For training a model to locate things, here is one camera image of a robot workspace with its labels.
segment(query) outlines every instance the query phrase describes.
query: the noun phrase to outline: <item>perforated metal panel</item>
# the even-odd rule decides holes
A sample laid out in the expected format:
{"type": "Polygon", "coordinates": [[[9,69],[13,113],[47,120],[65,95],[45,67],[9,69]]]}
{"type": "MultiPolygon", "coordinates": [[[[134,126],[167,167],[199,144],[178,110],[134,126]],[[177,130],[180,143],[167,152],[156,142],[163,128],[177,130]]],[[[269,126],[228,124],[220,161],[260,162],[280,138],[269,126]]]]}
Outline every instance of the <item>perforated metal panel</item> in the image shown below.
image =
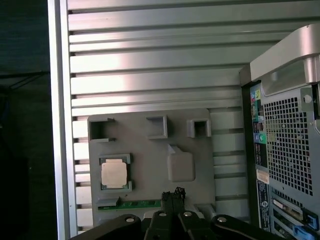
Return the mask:
{"type": "Polygon", "coordinates": [[[292,97],[264,105],[270,177],[313,196],[307,113],[292,97]]]}

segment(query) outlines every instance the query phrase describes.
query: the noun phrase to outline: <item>black cable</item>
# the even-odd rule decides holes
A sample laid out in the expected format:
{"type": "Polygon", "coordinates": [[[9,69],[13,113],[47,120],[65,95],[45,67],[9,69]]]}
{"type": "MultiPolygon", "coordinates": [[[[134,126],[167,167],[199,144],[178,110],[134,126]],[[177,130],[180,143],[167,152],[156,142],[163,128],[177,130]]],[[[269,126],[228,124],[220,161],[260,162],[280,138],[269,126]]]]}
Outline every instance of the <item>black cable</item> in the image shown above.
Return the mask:
{"type": "Polygon", "coordinates": [[[24,81],[27,81],[28,79],[31,79],[31,78],[33,78],[33,77],[34,77],[34,76],[27,76],[27,77],[25,77],[24,79],[22,79],[22,80],[20,80],[20,81],[18,81],[18,82],[16,82],[16,83],[10,85],[10,86],[9,86],[9,89],[12,89],[13,86],[18,85],[18,84],[20,84],[20,83],[22,83],[22,82],[24,82],[24,81]]]}
{"type": "Polygon", "coordinates": [[[22,78],[22,77],[34,77],[41,74],[50,74],[49,71],[37,71],[37,72],[26,72],[26,73],[18,73],[18,74],[6,74],[0,75],[0,79],[15,79],[15,78],[22,78]]]}
{"type": "Polygon", "coordinates": [[[37,80],[38,78],[41,78],[41,77],[42,77],[42,76],[44,76],[44,75],[46,75],[46,74],[42,74],[42,75],[39,75],[39,76],[35,76],[35,77],[34,77],[34,78],[32,78],[31,80],[26,81],[26,82],[24,82],[23,84],[21,84],[21,85],[19,85],[19,86],[15,87],[15,88],[11,88],[11,90],[12,90],[12,91],[17,90],[17,89],[19,89],[19,88],[21,88],[21,87],[23,87],[23,86],[25,86],[25,85],[27,85],[27,84],[29,84],[29,83],[31,83],[31,82],[33,82],[33,81],[35,81],[35,80],[37,80]]]}

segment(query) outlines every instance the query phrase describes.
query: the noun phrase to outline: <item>sticker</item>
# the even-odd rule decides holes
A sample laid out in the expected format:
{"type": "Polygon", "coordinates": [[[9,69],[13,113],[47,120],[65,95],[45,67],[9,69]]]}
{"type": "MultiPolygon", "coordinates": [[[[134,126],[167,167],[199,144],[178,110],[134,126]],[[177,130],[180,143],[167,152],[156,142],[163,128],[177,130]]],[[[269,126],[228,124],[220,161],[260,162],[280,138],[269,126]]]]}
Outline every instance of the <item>sticker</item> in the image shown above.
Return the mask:
{"type": "Polygon", "coordinates": [[[275,199],[273,199],[273,204],[276,205],[280,209],[284,209],[284,205],[275,199]]]}
{"type": "Polygon", "coordinates": [[[256,170],[256,179],[260,180],[261,182],[265,183],[265,184],[269,184],[269,173],[259,170],[256,170]]]}
{"type": "Polygon", "coordinates": [[[258,208],[259,208],[259,227],[267,232],[270,232],[271,227],[270,227],[268,185],[262,181],[257,180],[256,190],[257,190],[258,208]]]}
{"type": "Polygon", "coordinates": [[[259,99],[261,98],[261,96],[260,96],[260,89],[258,89],[257,91],[255,91],[254,98],[255,98],[255,100],[259,100],[259,99]]]}

